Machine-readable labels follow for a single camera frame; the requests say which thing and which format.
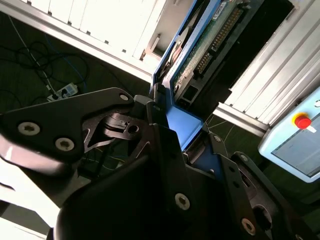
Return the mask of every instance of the green circuit board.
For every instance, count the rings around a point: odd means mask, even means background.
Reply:
[[[195,69],[203,71],[212,56],[209,49],[217,51],[221,43],[239,19],[243,10],[238,8],[242,0],[222,1],[211,21],[205,28],[190,55],[182,65],[174,80],[174,86],[180,86]]]

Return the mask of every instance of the screen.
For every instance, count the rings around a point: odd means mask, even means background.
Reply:
[[[317,130],[315,133],[301,129],[272,152],[309,177],[320,171],[320,113],[312,119],[311,126]]]

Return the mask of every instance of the red button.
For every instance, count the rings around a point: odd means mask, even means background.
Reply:
[[[310,126],[311,120],[307,116],[298,116],[294,120],[294,124],[300,129],[306,129]]]

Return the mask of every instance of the green floor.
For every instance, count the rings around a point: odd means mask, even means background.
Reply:
[[[51,54],[55,53],[47,44],[45,35],[42,32],[15,19],[13,19],[13,21],[27,45],[30,45],[33,42],[41,42],[47,46]],[[11,59],[15,61],[15,54],[3,49],[3,47],[18,50],[23,47],[23,44],[13,29],[8,16],[3,13],[0,13],[0,28],[2,30],[2,35],[0,37],[0,46],[2,46],[0,47],[0,59]],[[61,53],[79,53],[79,50],[64,42],[50,36],[48,38],[53,47]],[[76,57],[68,57],[68,60],[72,62],[74,67],[78,69],[82,75],[85,74],[85,68],[81,60]],[[145,81],[97,59],[85,57],[85,60],[90,69],[89,77],[86,81],[87,92],[110,87],[125,87],[132,95],[148,94],[150,86]],[[52,63],[52,69],[53,76],[60,81],[65,83],[77,83],[81,81],[77,73],[64,59],[54,61]],[[51,83],[56,90],[65,85],[56,81],[51,81]],[[84,84],[81,83],[78,87],[81,92],[85,92]],[[35,104],[46,102],[45,97],[50,95],[44,84],[39,80],[39,77],[32,69],[26,69],[19,64],[1,60],[0,113],[20,107],[17,99],[8,91],[14,93],[18,97],[23,107],[29,106],[35,99],[37,99],[34,102]],[[244,152],[250,156],[257,165],[264,164],[266,160],[258,153],[258,144],[261,139],[237,126],[233,127],[229,122],[215,126],[223,121],[223,119],[214,116],[210,121],[209,127],[214,126],[210,130],[219,135],[222,139],[225,139],[229,133],[225,141],[227,151],[229,153],[235,151]],[[304,216],[305,221],[310,225],[312,230],[315,232],[320,231],[320,210],[317,210],[319,209],[318,200],[320,199],[319,183],[304,183],[274,164],[269,165],[264,170],[264,173],[291,202],[297,212]]]

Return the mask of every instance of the floor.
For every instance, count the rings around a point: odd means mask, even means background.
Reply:
[[[44,33],[15,19],[13,19],[13,22],[26,45],[33,44],[35,49],[41,49],[40,51],[45,55],[56,54],[57,51],[59,53],[79,53],[76,48],[51,36],[47,36],[49,43]],[[23,47],[23,44],[8,16],[3,13],[0,13],[0,28],[4,33],[0,38],[0,113],[46,102],[46,97],[50,93],[36,72],[32,69],[27,69],[24,64],[14,63],[17,61],[17,51]],[[34,52],[34,55],[37,56],[36,58],[39,56],[37,52]],[[52,66],[52,75],[60,81],[51,80],[54,89],[58,90],[68,83],[81,82],[78,84],[81,93],[118,87],[125,88],[132,95],[148,94],[150,85],[145,81],[88,55],[84,54],[82,58],[89,66],[89,75],[85,81],[86,86],[79,74],[73,69],[77,69],[82,76],[86,75],[85,64],[78,57],[68,56],[66,58],[73,67],[63,58],[48,62],[46,71],[49,72]],[[312,230],[315,232],[320,231],[320,184],[318,182],[312,184],[302,182],[290,173],[263,159],[258,152],[258,144],[261,141],[259,137],[233,126],[229,122],[224,122],[223,119],[217,116],[209,118],[207,123],[212,132],[224,139],[229,153],[241,151],[250,156],[257,165],[264,169],[264,174],[293,205],[296,211],[303,216],[303,219]],[[122,148],[123,146],[121,145],[114,148],[113,156],[115,156],[115,159],[111,157],[106,161],[104,168],[102,168],[103,171],[109,171],[109,168],[112,169],[117,166],[119,163],[117,159],[121,158],[123,153]],[[84,156],[87,159],[89,168],[94,166],[95,158],[100,155],[101,153],[98,151]]]

